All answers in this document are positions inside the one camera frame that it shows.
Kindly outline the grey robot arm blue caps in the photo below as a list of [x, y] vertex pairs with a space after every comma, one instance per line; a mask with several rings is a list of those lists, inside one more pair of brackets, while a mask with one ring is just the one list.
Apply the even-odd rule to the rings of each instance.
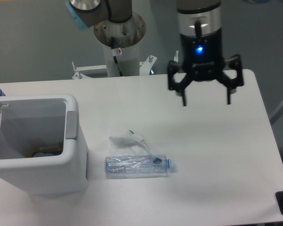
[[[109, 77], [140, 74], [138, 45], [146, 33], [143, 18], [130, 0], [68, 0], [66, 8], [79, 29], [93, 28], [104, 49]], [[178, 0], [183, 62], [168, 62], [168, 89], [185, 98], [193, 81], [216, 80], [231, 95], [244, 85], [239, 55], [225, 60], [222, 54], [221, 2]]]

